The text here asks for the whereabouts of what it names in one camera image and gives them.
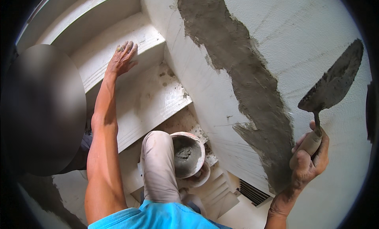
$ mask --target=cyan t-shirt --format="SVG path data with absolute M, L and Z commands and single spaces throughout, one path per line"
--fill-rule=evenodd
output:
M 140 208 L 127 208 L 104 217 L 88 229 L 230 229 L 204 218 L 179 203 L 154 203 L 144 200 Z

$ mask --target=wet plaster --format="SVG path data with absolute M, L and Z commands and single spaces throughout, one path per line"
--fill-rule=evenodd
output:
M 87 226 L 84 225 L 75 214 L 71 213 L 64 207 L 59 190 L 53 183 L 53 177 L 40 177 L 25 174 L 19 178 L 18 182 L 22 185 L 29 196 L 33 198 L 46 212 L 54 213 L 71 228 L 87 228 Z
M 177 5 L 185 35 L 199 47 L 205 46 L 207 62 L 215 70 L 225 69 L 230 75 L 239 111 L 250 120 L 234 124 L 233 129 L 258 153 L 270 192 L 278 194 L 291 181 L 293 133 L 277 80 L 267 70 L 248 29 L 231 18 L 224 0 L 178 0 Z

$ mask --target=plastered wall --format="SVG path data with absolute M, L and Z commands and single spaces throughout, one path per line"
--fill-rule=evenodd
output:
M 358 28 L 340 0 L 223 1 L 230 18 L 249 31 L 255 53 L 277 80 L 292 140 L 296 140 L 309 131 L 313 117 L 298 109 L 298 102 L 351 42 L 362 39 Z M 233 129 L 237 123 L 253 124 L 254 120 L 239 110 L 230 70 L 214 66 L 206 42 L 199 45 L 193 40 L 196 37 L 186 36 L 178 0 L 141 2 L 143 12 L 166 38 L 165 60 L 191 96 L 220 165 L 260 190 L 272 192 L 258 152 Z M 288 217 L 289 228 L 336 228 L 352 206 L 371 152 L 365 128 L 370 80 L 365 50 L 345 99 L 320 113 L 321 126 L 330 136 L 330 163 L 301 193 Z

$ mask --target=vent grille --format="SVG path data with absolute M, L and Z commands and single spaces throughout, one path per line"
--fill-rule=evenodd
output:
M 239 192 L 246 198 L 250 199 L 250 201 L 256 207 L 270 197 L 269 195 L 263 193 L 259 189 L 241 179 L 239 179 Z

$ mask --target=staircase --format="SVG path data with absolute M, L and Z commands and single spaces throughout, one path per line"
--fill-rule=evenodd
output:
M 165 63 L 165 38 L 141 12 L 140 0 L 45 0 L 28 20 L 17 49 L 21 53 L 35 44 L 50 44 L 68 54 L 82 78 L 90 119 L 107 64 L 116 46 L 128 40 L 138 44 L 134 59 L 139 64 L 116 83 L 117 143 L 126 200 L 129 207 L 138 207 L 132 195 L 143 187 L 137 163 L 148 132 L 186 131 L 203 143 L 208 141 L 192 114 L 191 97 Z M 211 150 L 206 160 L 211 166 L 209 180 L 189 193 L 198 195 L 208 217 L 216 220 L 238 199 Z M 88 225 L 84 214 L 87 180 L 73 171 L 55 175 L 53 181 L 64 207 Z

